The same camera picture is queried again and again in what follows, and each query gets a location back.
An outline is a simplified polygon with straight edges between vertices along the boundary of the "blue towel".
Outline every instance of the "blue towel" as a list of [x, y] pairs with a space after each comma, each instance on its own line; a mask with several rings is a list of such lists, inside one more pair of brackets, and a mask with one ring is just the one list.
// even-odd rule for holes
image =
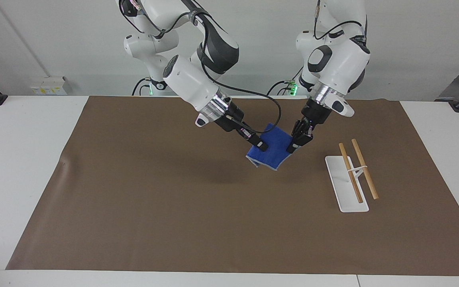
[[[273, 124], [268, 124], [267, 129], [270, 129]], [[264, 152], [260, 151], [257, 147], [253, 146], [247, 153], [247, 157], [253, 165], [259, 167], [260, 165], [265, 165], [273, 171], [277, 171], [281, 163], [288, 158], [291, 154], [286, 151], [292, 137], [275, 127], [268, 133], [264, 133], [261, 136], [263, 142], [268, 144], [268, 149]]]

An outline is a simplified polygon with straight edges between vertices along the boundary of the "white rectangular tray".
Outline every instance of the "white rectangular tray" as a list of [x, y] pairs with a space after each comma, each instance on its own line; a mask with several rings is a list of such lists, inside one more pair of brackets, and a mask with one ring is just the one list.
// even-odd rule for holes
[[[353, 163], [350, 157], [350, 166], [353, 169]], [[362, 191], [361, 183], [359, 179], [356, 178], [357, 186], [359, 187], [359, 192], [361, 193], [363, 203], [359, 203], [355, 191], [353, 190], [352, 183], [350, 181], [350, 175], [346, 170], [345, 161], [343, 156], [327, 156], [326, 163], [328, 168], [328, 174], [330, 175], [330, 181], [332, 181], [332, 186], [335, 192], [335, 198], [337, 199], [337, 204], [339, 205], [339, 210], [344, 213], [348, 212], [368, 212], [369, 207], [364, 197]]]

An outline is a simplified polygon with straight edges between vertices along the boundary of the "white tabletop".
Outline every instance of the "white tabletop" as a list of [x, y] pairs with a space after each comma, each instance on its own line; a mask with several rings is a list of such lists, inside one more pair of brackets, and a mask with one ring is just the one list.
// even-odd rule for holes
[[[459, 277], [4, 271], [87, 98], [12, 96], [0, 107], [0, 286], [459, 285]], [[459, 114], [445, 103], [402, 105], [459, 204]]]

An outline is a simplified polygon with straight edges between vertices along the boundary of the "wooden handle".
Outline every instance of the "wooden handle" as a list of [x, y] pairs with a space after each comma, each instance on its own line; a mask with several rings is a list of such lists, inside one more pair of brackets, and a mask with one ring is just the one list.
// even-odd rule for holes
[[[366, 162], [364, 161], [364, 157], [362, 156], [361, 149], [359, 149], [359, 144], [357, 144], [357, 140], [354, 138], [352, 140], [353, 148], [355, 149], [355, 152], [357, 153], [357, 157], [359, 158], [359, 162], [361, 165], [366, 165]], [[371, 194], [373, 195], [373, 199], [377, 200], [379, 198], [379, 194], [377, 193], [377, 189], [375, 189], [375, 184], [373, 183], [373, 180], [371, 179], [371, 174], [369, 173], [368, 167], [364, 168], [364, 176], [366, 177], [366, 181], [368, 182], [369, 190], [371, 190]]]
[[357, 186], [357, 181], [355, 181], [355, 174], [353, 171], [350, 171], [352, 167], [350, 166], [350, 162], [348, 161], [348, 155], [346, 154], [345, 146], [343, 143], [339, 144], [339, 149], [341, 150], [341, 154], [343, 155], [343, 160], [345, 161], [346, 170], [348, 170], [348, 175], [350, 176], [350, 181], [353, 185], [353, 191], [355, 191], [355, 195], [357, 196], [357, 200], [359, 203], [363, 203], [361, 192], [359, 191], [359, 187]]

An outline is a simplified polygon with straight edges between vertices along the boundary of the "brown mat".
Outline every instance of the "brown mat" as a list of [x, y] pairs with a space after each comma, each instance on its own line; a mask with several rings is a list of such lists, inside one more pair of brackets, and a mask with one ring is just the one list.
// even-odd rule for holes
[[[250, 124], [276, 116], [236, 100]], [[290, 132], [305, 100], [281, 100]], [[278, 172], [178, 98], [90, 97], [7, 269], [459, 276], [459, 207], [399, 102], [350, 104]], [[357, 138], [380, 200], [339, 212], [324, 158]]]

